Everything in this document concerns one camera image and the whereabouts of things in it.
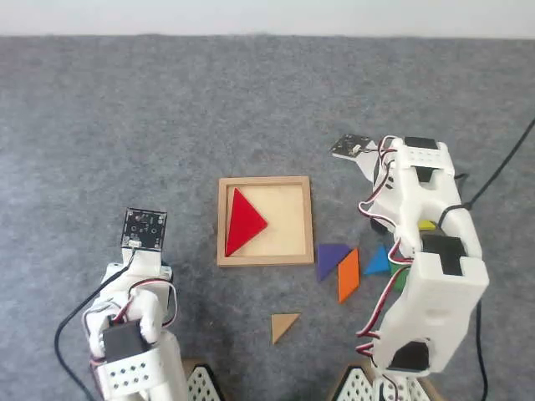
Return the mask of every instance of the white wall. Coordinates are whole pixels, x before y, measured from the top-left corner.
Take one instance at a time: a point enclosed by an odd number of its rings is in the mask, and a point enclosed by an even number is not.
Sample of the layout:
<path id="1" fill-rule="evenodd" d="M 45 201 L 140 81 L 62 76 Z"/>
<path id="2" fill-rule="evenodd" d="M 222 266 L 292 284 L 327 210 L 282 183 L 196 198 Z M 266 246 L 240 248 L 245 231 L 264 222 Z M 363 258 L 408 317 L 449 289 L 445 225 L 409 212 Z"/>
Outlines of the white wall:
<path id="1" fill-rule="evenodd" d="M 0 34 L 535 38 L 535 0 L 0 0 Z"/>

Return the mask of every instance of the black cable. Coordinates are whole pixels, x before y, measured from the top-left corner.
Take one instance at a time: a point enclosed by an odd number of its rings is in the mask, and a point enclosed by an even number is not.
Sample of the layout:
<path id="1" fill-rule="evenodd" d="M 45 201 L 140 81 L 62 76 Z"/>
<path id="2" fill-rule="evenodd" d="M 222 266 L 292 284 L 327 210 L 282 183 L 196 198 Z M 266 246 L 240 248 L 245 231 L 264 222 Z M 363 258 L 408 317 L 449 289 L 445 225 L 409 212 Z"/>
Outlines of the black cable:
<path id="1" fill-rule="evenodd" d="M 476 307 L 476 347 L 477 347 L 477 360 L 479 361 L 479 369 L 483 377 L 483 395 L 481 401 L 487 399 L 488 394 L 488 377 L 487 370 L 485 369 L 485 362 L 483 361 L 482 351 L 482 300 L 480 299 Z"/>
<path id="2" fill-rule="evenodd" d="M 527 126 L 526 130 L 518 140 L 518 142 L 512 147 L 511 151 L 509 152 L 509 155 L 506 156 L 506 158 L 503 160 L 503 162 L 500 164 L 500 166 L 494 171 L 494 174 L 491 175 L 491 178 L 488 179 L 488 181 L 481 187 L 481 189 L 471 198 L 471 200 L 468 202 L 470 207 L 474 206 L 474 203 L 479 199 L 481 195 L 487 190 L 489 186 L 491 186 L 492 182 L 500 175 L 502 170 L 505 168 L 507 163 L 511 161 L 512 157 L 517 153 L 518 149 L 520 149 L 520 146 L 522 146 L 522 143 L 527 138 L 529 133 L 532 131 L 533 126 L 535 125 L 535 119 L 532 120 L 531 123 Z"/>
<path id="3" fill-rule="evenodd" d="M 505 168 L 507 163 L 511 161 L 512 157 L 517 153 L 518 149 L 520 149 L 520 146 L 522 145 L 524 140 L 526 140 L 527 136 L 532 131 L 534 125 L 535 125 L 535 118 L 531 121 L 531 123 L 529 123 L 529 125 L 527 126 L 526 130 L 524 131 L 520 139 L 512 147 L 511 151 L 505 157 L 503 162 L 498 166 L 496 171 L 494 171 L 491 177 L 487 180 L 485 184 L 483 184 L 481 189 L 478 192 L 476 192 L 476 194 L 471 198 L 471 200 L 469 200 L 468 202 L 462 205 L 448 206 L 442 211 L 441 217 L 438 221 L 438 226 L 440 228 L 449 211 L 453 211 L 455 209 L 470 210 L 474 206 L 474 204 L 480 198 L 480 196 L 485 193 L 485 191 L 488 189 L 489 186 L 491 186 L 492 182 L 494 182 L 494 180 L 500 175 L 500 173 Z M 456 180 L 460 178 L 462 178 L 462 174 L 455 176 Z M 488 394 L 488 377 L 487 377 L 487 371 L 485 369 L 485 361 L 483 360 L 483 351 L 482 351 L 482 300 L 481 299 L 477 303 L 477 308 L 476 308 L 476 347 L 477 347 L 477 360 L 479 361 L 479 369 L 481 370 L 481 376 L 483 378 L 483 395 L 481 396 L 481 401 L 485 401 L 487 399 L 487 394 Z"/>
<path id="4" fill-rule="evenodd" d="M 398 399 L 398 386 L 395 384 L 394 380 L 392 380 L 391 378 L 389 378 L 385 374 L 383 374 L 383 377 L 386 380 L 388 380 L 390 382 L 390 384 L 392 384 L 392 386 L 394 386 L 394 399 L 397 401 L 397 399 Z"/>
<path id="5" fill-rule="evenodd" d="M 459 196 L 462 198 L 462 189 L 465 186 L 466 180 L 468 180 L 468 177 L 470 174 L 468 173 L 460 173 L 455 175 L 453 178 L 454 180 L 459 180 L 459 183 L 457 184 L 457 191 L 459 192 Z"/>
<path id="6" fill-rule="evenodd" d="M 480 198 L 480 196 L 483 195 L 483 193 L 488 189 L 489 186 L 491 186 L 492 182 L 494 182 L 494 180 L 500 175 L 500 173 L 505 168 L 507 163 L 509 163 L 509 161 L 511 161 L 512 157 L 517 153 L 518 149 L 520 149 L 520 146 L 522 145 L 524 140 L 526 140 L 526 138 L 529 135 L 529 133 L 532 132 L 532 129 L 533 129 L 534 125 L 535 125 L 535 118 L 531 121 L 531 123 L 529 123 L 529 125 L 527 126 L 526 130 L 524 131 L 524 133 L 522 134 L 520 139 L 512 147 L 511 151 L 505 157 L 503 162 L 498 166 L 496 171 L 494 171 L 494 173 L 491 175 L 491 177 L 487 180 L 487 182 L 485 184 L 483 184 L 481 189 L 471 198 L 471 200 L 469 200 L 468 202 L 464 203 L 463 205 L 456 205 L 455 207 L 449 206 L 449 207 L 445 208 L 442 211 L 442 214 L 441 214 L 441 217 L 440 217 L 439 223 L 438 223 L 439 228 L 442 228 L 442 222 L 446 218 L 446 215 L 448 214 L 449 211 L 453 211 L 455 209 L 467 209 L 467 210 L 470 210 L 474 206 L 474 203 L 476 203 L 476 201 Z M 462 174 L 456 175 L 455 178 L 457 178 L 457 179 L 462 178 Z"/>
<path id="7" fill-rule="evenodd" d="M 136 248 L 132 250 L 132 255 L 130 256 L 130 259 L 128 260 L 128 263 L 125 267 L 123 267 L 121 270 L 110 276 L 106 281 L 104 281 L 102 284 L 99 285 L 99 287 L 94 290 L 91 295 L 89 295 L 87 298 L 85 298 L 67 317 L 58 325 L 58 328 L 56 329 L 56 334 L 53 337 L 53 350 L 56 353 L 56 358 L 59 361 L 59 364 L 62 366 L 62 368 L 67 372 L 67 374 L 70 376 L 71 379 L 80 387 L 80 389 L 84 392 L 85 397 L 89 401 L 96 401 L 89 391 L 87 387 L 85 387 L 82 380 L 76 376 L 76 373 L 74 373 L 73 369 L 70 368 L 70 366 L 65 362 L 63 355 L 61 354 L 61 351 L 59 349 L 59 336 L 61 335 L 61 332 L 64 330 L 65 326 L 69 324 L 69 322 L 72 320 L 74 316 L 78 312 L 80 312 L 93 298 L 95 298 L 97 295 L 99 295 L 99 292 L 101 292 L 108 284 L 110 284 L 112 281 L 119 278 L 120 275 L 122 275 L 124 272 L 126 272 L 130 265 L 132 264 L 132 261 L 134 260 L 135 252 L 137 251 Z"/>

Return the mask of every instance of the white perforated panel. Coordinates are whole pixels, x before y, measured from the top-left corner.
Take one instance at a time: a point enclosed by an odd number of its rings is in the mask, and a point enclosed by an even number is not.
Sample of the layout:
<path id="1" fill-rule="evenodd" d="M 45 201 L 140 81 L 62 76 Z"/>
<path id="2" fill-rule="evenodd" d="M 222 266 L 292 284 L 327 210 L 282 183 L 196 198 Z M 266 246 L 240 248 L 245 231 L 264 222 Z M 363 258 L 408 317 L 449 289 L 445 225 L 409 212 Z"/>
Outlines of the white perforated panel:
<path id="1" fill-rule="evenodd" d="M 187 380 L 189 401 L 221 401 L 206 368 L 197 366 Z"/>
<path id="2" fill-rule="evenodd" d="M 97 373 L 106 399 L 138 393 L 165 381 L 159 348 L 106 363 Z"/>
<path id="3" fill-rule="evenodd" d="M 395 401 L 395 389 L 394 385 L 385 378 L 378 378 L 377 383 L 374 383 L 374 388 L 380 388 L 380 385 L 383 384 L 383 397 L 386 401 Z M 398 399 L 397 401 L 412 401 L 410 398 L 410 393 L 408 389 L 408 384 L 406 380 L 396 380 L 396 387 L 398 389 Z"/>
<path id="4" fill-rule="evenodd" d="M 353 368 L 346 379 L 337 401 L 372 401 L 372 385 L 361 368 Z"/>
<path id="5" fill-rule="evenodd" d="M 407 384 L 411 401 L 430 401 L 418 380 L 412 378 L 407 381 Z"/>
<path id="6" fill-rule="evenodd" d="M 403 140 L 395 140 L 393 144 L 397 146 L 396 163 L 400 164 L 401 169 L 408 169 L 411 166 L 418 165 L 422 167 L 432 167 L 443 169 L 447 174 L 453 175 L 453 163 L 446 145 L 438 143 L 439 149 L 413 148 L 403 145 Z"/>

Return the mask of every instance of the blue triangle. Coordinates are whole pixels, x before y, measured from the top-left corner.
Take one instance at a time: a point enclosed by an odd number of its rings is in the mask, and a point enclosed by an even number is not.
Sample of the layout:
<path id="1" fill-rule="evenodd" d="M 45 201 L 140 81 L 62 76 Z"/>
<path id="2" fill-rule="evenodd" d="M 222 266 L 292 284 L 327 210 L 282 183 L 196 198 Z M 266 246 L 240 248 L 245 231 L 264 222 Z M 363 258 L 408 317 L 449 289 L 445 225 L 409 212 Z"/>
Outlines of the blue triangle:
<path id="1" fill-rule="evenodd" d="M 390 265 L 388 264 L 388 256 L 386 255 L 385 246 L 380 245 L 377 248 L 377 252 L 374 257 L 369 261 L 366 270 L 364 270 L 364 275 L 368 276 L 369 274 L 389 272 Z"/>
<path id="2" fill-rule="evenodd" d="M 321 282 L 353 250 L 345 244 L 320 244 L 316 272 Z"/>

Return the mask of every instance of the tan triangle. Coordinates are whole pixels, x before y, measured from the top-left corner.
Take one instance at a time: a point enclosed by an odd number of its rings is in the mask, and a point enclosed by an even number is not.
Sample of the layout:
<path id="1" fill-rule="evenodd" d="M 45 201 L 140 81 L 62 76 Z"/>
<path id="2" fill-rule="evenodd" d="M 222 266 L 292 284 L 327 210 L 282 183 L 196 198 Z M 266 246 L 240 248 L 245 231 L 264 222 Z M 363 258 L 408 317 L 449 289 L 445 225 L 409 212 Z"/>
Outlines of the tan triangle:
<path id="1" fill-rule="evenodd" d="M 271 315 L 271 339 L 275 344 L 293 325 L 301 313 L 279 313 Z"/>

